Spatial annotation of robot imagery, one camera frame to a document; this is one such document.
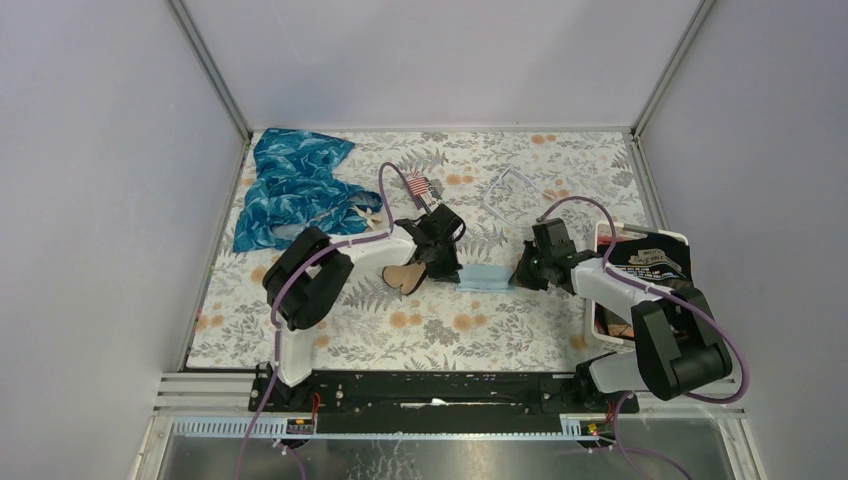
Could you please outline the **large light blue cloth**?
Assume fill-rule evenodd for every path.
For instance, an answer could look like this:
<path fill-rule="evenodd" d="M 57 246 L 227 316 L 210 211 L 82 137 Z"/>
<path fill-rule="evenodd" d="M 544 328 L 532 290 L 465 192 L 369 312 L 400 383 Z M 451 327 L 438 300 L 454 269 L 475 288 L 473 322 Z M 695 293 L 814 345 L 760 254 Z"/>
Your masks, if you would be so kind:
<path fill-rule="evenodd" d="M 459 271 L 456 289 L 463 292 L 510 293 L 514 270 L 502 265 L 466 265 Z"/>

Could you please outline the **black glasses case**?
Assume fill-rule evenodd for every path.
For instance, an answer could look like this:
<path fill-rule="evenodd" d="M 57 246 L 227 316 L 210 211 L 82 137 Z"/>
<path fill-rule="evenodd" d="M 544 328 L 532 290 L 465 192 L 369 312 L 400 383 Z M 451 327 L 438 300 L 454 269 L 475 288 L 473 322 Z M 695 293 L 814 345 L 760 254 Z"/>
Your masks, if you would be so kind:
<path fill-rule="evenodd" d="M 414 293 L 426 279 L 426 264 L 412 262 L 406 265 L 386 266 L 382 269 L 381 277 L 387 286 L 396 289 L 403 296 L 408 296 Z"/>

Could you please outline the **flag pattern glasses case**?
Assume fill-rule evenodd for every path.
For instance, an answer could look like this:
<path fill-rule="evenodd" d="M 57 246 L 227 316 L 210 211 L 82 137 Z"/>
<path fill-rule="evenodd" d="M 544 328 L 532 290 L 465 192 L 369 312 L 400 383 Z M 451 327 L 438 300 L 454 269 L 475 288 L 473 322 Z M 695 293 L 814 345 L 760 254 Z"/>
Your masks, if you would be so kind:
<path fill-rule="evenodd" d="M 433 204 L 442 201 L 442 184 L 438 179 L 433 180 L 415 172 L 407 178 L 407 185 L 412 194 L 422 203 Z"/>

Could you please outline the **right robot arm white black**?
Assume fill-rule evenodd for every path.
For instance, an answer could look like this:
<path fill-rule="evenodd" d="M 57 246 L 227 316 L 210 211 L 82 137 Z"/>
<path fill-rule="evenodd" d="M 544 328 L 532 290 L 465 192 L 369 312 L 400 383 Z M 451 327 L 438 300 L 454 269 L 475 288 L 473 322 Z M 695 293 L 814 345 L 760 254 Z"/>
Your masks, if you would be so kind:
<path fill-rule="evenodd" d="M 511 285 L 559 288 L 625 321 L 633 332 L 631 351 L 576 367 L 573 396 L 583 410 L 597 412 L 624 391 L 670 400 L 731 375 L 731 354 L 700 290 L 689 284 L 671 289 L 658 283 L 649 266 L 626 263 L 614 253 L 616 236 L 600 252 L 580 250 L 561 219 L 536 223 L 532 235 Z"/>

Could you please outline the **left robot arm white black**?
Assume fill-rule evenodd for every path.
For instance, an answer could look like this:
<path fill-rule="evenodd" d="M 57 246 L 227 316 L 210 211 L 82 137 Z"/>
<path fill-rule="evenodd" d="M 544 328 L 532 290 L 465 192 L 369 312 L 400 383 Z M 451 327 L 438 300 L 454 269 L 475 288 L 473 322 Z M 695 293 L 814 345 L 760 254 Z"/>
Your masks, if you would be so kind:
<path fill-rule="evenodd" d="M 303 230 L 266 272 L 262 286 L 277 330 L 272 398 L 288 411 L 309 401 L 314 328 L 331 311 L 356 270 L 384 271 L 420 264 L 435 279 L 456 279 L 462 266 L 456 244 L 466 223 L 440 204 L 415 219 L 390 220 L 385 230 L 331 235 Z"/>

